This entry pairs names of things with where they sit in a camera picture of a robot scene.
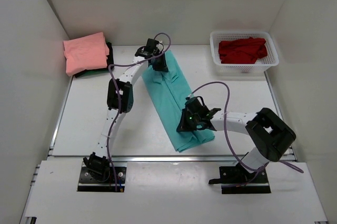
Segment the teal t shirt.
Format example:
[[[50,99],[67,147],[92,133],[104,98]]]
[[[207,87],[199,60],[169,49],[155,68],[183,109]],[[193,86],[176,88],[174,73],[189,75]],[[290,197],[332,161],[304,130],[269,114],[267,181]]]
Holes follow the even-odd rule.
[[[174,150],[183,152],[215,139],[211,130],[177,132],[190,86],[169,50],[165,53],[168,72],[157,72],[149,67],[142,78],[156,112],[164,126]]]

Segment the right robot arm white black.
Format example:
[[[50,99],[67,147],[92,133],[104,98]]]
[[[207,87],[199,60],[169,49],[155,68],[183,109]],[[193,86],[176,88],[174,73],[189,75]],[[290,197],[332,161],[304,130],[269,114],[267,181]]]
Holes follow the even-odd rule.
[[[295,132],[271,109],[262,108],[256,113],[234,113],[223,109],[208,109],[202,97],[187,98],[176,131],[223,131],[227,145],[235,157],[228,132],[250,136],[254,148],[242,159],[236,157],[236,177],[250,181],[270,162],[279,162],[296,140]]]

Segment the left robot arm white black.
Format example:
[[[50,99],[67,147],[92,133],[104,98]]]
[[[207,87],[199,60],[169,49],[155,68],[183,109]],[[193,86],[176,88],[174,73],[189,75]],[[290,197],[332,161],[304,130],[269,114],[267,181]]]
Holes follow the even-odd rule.
[[[122,120],[133,107],[133,86],[150,66],[159,72],[168,71],[165,60],[166,51],[167,48],[164,47],[161,40],[149,38],[146,45],[137,49],[133,61],[129,65],[120,65],[120,67],[126,68],[120,77],[116,78],[112,73],[112,69],[118,65],[109,65],[108,70],[112,76],[108,84],[105,125],[95,150],[89,157],[83,158],[88,174],[97,182],[105,183],[117,177],[111,160],[110,148]]]

